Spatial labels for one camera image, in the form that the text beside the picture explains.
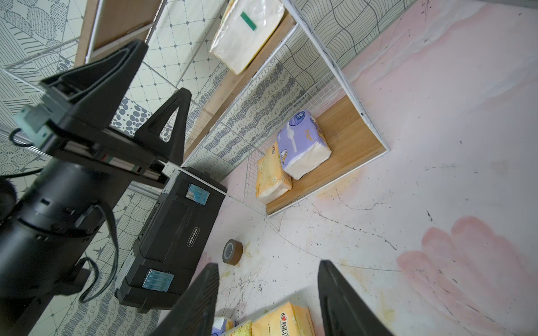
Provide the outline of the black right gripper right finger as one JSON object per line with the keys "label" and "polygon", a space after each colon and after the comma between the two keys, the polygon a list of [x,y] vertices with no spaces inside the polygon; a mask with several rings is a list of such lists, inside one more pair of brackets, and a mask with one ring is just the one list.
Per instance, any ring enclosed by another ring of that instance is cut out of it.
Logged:
{"label": "black right gripper right finger", "polygon": [[321,260],[317,276],[326,335],[391,335],[330,260]]}

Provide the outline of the brown tape roll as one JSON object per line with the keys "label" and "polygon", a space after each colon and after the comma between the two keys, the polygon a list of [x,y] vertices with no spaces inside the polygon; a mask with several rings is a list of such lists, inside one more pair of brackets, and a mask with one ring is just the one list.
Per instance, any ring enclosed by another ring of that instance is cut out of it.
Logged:
{"label": "brown tape roll", "polygon": [[227,265],[236,266],[243,255],[243,251],[242,242],[230,239],[222,251],[222,261]]}

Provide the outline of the purple tissue pack bottom shelf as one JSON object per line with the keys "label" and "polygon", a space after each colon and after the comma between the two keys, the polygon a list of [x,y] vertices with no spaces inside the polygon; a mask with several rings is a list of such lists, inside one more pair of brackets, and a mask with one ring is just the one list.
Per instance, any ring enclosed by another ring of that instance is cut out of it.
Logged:
{"label": "purple tissue pack bottom shelf", "polygon": [[308,110],[294,114],[277,135],[283,170],[299,180],[331,157],[321,128]]}

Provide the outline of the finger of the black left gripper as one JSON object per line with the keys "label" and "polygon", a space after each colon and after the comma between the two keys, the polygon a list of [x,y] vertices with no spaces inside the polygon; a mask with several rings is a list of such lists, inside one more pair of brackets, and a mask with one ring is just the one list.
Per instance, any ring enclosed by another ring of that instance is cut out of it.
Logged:
{"label": "finger of the black left gripper", "polygon": [[[163,160],[175,165],[184,161],[184,144],[186,122],[188,119],[192,94],[186,88],[181,88],[155,112],[134,134],[143,147]],[[161,133],[176,114],[175,122],[168,141],[161,138]]]}
{"label": "finger of the black left gripper", "polygon": [[43,79],[43,105],[53,123],[63,130],[109,127],[147,50],[146,43],[135,39],[101,60]]}

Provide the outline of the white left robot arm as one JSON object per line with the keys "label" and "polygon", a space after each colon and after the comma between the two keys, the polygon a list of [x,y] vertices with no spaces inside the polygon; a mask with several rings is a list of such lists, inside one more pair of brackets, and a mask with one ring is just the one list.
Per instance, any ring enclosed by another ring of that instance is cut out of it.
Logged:
{"label": "white left robot arm", "polygon": [[16,116],[50,156],[22,197],[1,179],[1,334],[28,335],[57,295],[82,291],[83,254],[133,182],[162,188],[167,162],[183,160],[191,93],[172,96],[134,136],[112,120],[147,53],[135,39],[112,54],[40,82],[44,94]]}

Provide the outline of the green tissue pack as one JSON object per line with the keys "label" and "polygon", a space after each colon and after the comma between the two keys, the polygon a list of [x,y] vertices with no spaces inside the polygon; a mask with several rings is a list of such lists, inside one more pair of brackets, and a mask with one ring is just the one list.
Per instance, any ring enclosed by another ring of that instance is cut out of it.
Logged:
{"label": "green tissue pack", "polygon": [[231,330],[226,331],[222,336],[252,336],[252,321],[246,321]]}
{"label": "green tissue pack", "polygon": [[273,35],[284,17],[279,0],[230,1],[210,53],[235,75],[241,74]]}

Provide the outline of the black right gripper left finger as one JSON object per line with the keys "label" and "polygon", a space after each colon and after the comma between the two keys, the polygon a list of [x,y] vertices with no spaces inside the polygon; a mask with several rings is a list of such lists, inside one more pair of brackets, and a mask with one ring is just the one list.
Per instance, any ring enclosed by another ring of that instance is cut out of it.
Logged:
{"label": "black right gripper left finger", "polygon": [[218,265],[208,263],[151,335],[211,335],[218,292]]}

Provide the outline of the yellow tissue pack bottom shelf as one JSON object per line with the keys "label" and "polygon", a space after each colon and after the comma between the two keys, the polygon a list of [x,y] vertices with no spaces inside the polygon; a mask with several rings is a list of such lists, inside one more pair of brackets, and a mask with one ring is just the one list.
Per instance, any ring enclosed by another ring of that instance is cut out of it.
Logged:
{"label": "yellow tissue pack bottom shelf", "polygon": [[269,204],[292,189],[292,178],[282,168],[277,141],[257,162],[256,198]]}

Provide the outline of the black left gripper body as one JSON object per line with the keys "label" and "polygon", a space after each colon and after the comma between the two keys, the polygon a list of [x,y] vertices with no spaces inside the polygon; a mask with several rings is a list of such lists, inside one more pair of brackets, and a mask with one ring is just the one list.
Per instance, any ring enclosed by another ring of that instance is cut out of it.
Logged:
{"label": "black left gripper body", "polygon": [[168,182],[163,173],[167,161],[143,147],[134,137],[110,127],[98,130],[89,125],[77,125],[73,130],[63,130],[51,120],[50,111],[43,105],[44,96],[39,105],[26,105],[15,117],[17,125],[40,151],[155,188],[163,188]]}

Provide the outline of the pink floral table mat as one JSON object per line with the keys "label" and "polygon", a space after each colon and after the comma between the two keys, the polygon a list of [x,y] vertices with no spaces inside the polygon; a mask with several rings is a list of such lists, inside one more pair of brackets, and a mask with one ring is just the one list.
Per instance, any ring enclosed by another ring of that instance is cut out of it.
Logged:
{"label": "pink floral table mat", "polygon": [[537,11],[418,1],[345,72],[388,153],[270,218],[226,200],[217,315],[290,301],[321,335],[330,260],[396,335],[536,335]]}

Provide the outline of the purple dog tissue pack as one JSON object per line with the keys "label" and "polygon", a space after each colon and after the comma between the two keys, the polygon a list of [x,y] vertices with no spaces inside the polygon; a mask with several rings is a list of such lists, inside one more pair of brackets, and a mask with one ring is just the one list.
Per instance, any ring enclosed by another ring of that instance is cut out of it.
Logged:
{"label": "purple dog tissue pack", "polygon": [[211,336],[220,336],[235,327],[235,323],[225,316],[216,316],[212,325]]}

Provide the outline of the black plastic toolbox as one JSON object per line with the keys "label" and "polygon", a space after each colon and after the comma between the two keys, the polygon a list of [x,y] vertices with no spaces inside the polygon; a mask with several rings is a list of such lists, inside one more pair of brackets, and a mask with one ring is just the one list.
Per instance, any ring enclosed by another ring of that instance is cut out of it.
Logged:
{"label": "black plastic toolbox", "polygon": [[171,309],[194,276],[227,190],[206,172],[176,171],[116,278],[119,303],[141,313]]}

